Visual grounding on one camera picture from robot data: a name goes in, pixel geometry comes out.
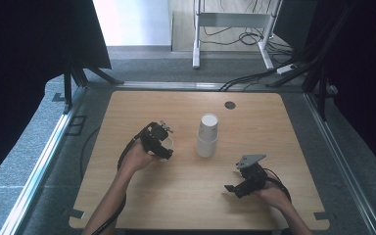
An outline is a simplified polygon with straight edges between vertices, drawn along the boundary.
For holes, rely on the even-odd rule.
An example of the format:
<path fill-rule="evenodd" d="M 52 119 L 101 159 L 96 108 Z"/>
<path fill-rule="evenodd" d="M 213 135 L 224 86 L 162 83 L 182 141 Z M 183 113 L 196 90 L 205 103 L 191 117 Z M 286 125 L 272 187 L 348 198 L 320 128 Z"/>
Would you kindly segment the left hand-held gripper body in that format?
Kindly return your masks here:
<path fill-rule="evenodd" d="M 145 126 L 140 133 L 140 140 L 143 145 L 143 149 L 146 153 L 152 153 L 150 151 L 151 146 L 155 144 L 161 144 L 172 130 L 163 121 L 160 123 L 151 122 Z"/>

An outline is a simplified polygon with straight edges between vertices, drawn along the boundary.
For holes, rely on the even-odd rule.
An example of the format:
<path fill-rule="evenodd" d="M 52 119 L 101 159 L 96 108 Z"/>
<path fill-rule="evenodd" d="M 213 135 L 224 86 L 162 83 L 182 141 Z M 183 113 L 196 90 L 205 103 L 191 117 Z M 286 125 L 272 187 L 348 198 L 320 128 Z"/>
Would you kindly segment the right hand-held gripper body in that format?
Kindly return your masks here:
<path fill-rule="evenodd" d="M 247 190 L 254 190 L 255 192 L 264 187 L 267 174 L 259 161 L 265 157 L 266 154 L 244 155 L 240 162 L 236 163 L 241 176 L 244 178 L 243 182 L 247 184 Z"/>

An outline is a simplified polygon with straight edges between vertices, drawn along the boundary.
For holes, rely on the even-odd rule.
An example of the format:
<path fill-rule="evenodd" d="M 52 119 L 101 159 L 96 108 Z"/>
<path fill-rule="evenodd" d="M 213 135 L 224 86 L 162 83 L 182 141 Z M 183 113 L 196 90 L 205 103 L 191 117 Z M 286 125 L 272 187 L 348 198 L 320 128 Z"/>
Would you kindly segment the black tripod stand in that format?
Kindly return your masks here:
<path fill-rule="evenodd" d="M 304 93 L 312 92 L 318 88 L 316 98 L 316 109 L 318 115 L 326 120 L 325 100 L 327 97 L 326 62 L 330 57 L 330 51 L 335 45 L 343 26 L 348 20 L 353 6 L 357 0 L 322 0 L 324 6 L 329 10 L 329 15 L 324 16 L 323 25 L 319 28 L 313 41 L 299 54 L 300 61 L 306 63 L 292 71 L 290 74 L 278 81 L 267 84 L 267 87 L 280 87 L 294 78 L 307 73 L 301 85 Z"/>
<path fill-rule="evenodd" d="M 67 55 L 65 58 L 65 70 L 64 70 L 64 94 L 65 94 L 65 108 L 64 113 L 68 114 L 73 107 L 72 103 L 72 84 L 74 81 L 77 86 L 85 87 L 88 83 L 88 78 L 85 75 L 84 70 L 88 69 L 106 80 L 110 84 L 122 85 L 123 81 L 113 78 L 104 71 L 95 66 L 90 65 L 84 60 L 75 59 L 74 57 Z"/>

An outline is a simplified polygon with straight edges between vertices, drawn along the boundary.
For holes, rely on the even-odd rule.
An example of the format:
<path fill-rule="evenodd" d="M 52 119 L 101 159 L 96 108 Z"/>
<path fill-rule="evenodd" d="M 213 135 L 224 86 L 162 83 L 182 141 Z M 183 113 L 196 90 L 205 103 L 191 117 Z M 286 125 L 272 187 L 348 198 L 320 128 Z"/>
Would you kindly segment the aluminium floor rail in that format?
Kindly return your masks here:
<path fill-rule="evenodd" d="M 351 170 L 328 123 L 318 113 L 315 99 L 307 93 L 304 94 L 304 98 L 326 142 L 329 152 L 331 153 L 332 158 L 352 195 L 352 199 L 369 231 L 369 234 L 376 235 L 376 212 L 373 210 L 364 190 L 361 188 L 361 185 L 353 174 L 353 171 Z"/>
<path fill-rule="evenodd" d="M 119 89 L 129 90 L 207 90 L 217 91 L 223 86 L 222 83 L 213 82 L 148 82 L 126 81 L 117 86 Z"/>
<path fill-rule="evenodd" d="M 55 128 L 53 129 L 45 147 L 43 148 L 43 151 L 41 152 L 41 155 L 37 160 L 37 163 L 32 169 L 21 193 L 7 216 L 4 225 L 0 230 L 0 235 L 16 235 L 24 220 L 28 208 L 33 201 L 35 193 L 37 192 L 38 187 L 47 171 L 47 168 L 55 156 L 59 143 L 71 121 L 73 112 L 74 108 L 71 108 L 68 112 L 62 113 L 57 121 Z"/>

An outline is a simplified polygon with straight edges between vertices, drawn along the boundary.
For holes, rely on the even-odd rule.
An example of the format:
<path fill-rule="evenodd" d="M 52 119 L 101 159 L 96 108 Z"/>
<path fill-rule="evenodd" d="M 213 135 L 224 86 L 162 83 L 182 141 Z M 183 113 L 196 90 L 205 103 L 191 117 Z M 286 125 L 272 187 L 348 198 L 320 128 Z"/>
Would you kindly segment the black curtain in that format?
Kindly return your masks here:
<path fill-rule="evenodd" d="M 69 62 L 111 66 L 93 0 L 0 0 L 0 165 Z"/>
<path fill-rule="evenodd" d="M 353 5 L 325 65 L 338 88 L 336 106 L 376 157 L 376 0 L 314 1 L 313 35 L 334 22 L 345 5 Z"/>

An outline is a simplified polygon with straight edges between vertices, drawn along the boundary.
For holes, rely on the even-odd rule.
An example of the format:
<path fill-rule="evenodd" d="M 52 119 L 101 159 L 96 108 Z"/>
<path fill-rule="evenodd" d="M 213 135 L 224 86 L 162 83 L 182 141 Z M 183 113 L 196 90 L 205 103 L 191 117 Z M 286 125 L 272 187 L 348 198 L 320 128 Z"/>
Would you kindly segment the white power strip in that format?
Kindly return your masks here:
<path fill-rule="evenodd" d="M 287 73 L 287 72 L 289 72 L 289 71 L 292 71 L 292 70 L 294 70 L 294 69 L 296 69 L 296 68 L 297 68 L 296 65 L 294 65 L 294 64 L 290 64 L 290 65 L 287 65 L 287 66 L 281 67 L 281 68 L 277 69 L 276 71 L 277 71 L 278 74 L 284 74 L 284 73 Z"/>

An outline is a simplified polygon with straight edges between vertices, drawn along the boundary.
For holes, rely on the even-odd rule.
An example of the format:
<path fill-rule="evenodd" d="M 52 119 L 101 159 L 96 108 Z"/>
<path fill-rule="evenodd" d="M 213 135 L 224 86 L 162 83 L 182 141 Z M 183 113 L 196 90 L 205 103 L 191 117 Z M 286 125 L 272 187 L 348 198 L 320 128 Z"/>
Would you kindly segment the person's right hand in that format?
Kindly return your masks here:
<path fill-rule="evenodd" d="M 292 206 L 286 194 L 272 182 L 266 182 L 265 186 L 255 192 L 268 205 L 278 209 L 282 213 L 288 212 Z"/>

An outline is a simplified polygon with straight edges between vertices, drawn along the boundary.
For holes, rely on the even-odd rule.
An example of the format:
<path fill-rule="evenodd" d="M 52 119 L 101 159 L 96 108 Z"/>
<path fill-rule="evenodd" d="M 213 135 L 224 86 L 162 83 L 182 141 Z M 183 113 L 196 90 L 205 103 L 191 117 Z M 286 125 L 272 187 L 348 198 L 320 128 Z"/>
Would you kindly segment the person's left hand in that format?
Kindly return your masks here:
<path fill-rule="evenodd" d="M 156 155 L 146 153 L 141 141 L 137 140 L 125 155 L 118 173 L 132 176 L 136 171 L 145 168 L 157 159 L 158 157 Z"/>

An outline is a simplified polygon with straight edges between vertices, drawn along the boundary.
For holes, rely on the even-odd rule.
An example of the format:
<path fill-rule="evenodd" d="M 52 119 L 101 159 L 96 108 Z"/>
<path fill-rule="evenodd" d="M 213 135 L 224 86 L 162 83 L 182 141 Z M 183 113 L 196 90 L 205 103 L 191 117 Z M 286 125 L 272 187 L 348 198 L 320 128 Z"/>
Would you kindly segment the white metal desk frame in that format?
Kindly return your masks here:
<path fill-rule="evenodd" d="M 258 43 L 258 49 L 268 70 L 274 66 L 268 55 L 266 47 L 268 39 L 274 29 L 280 7 L 283 0 L 274 0 L 274 6 L 270 13 L 212 13 L 202 10 L 205 0 L 194 0 L 194 27 L 195 37 L 193 43 L 192 66 L 200 67 L 200 28 L 201 27 L 248 27 L 263 30 L 263 39 Z"/>

